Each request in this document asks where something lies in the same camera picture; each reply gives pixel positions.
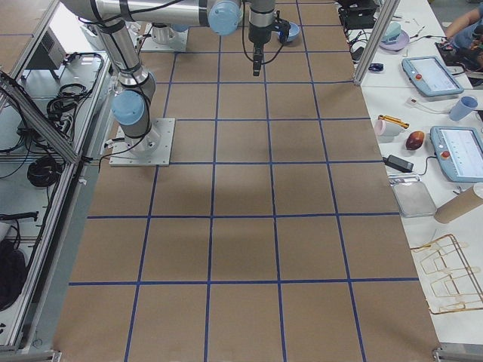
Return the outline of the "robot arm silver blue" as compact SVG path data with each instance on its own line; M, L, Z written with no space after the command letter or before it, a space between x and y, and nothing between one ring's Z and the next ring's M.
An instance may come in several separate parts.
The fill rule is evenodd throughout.
M189 26L183 24L152 23L152 39L157 44L167 44L188 29Z
M150 103L155 93L153 74L142 64L126 24L147 22L162 26L206 26L226 36L238 27L243 1L64 1L80 21L93 26L118 73L121 93L112 103L129 151L140 154L158 145Z

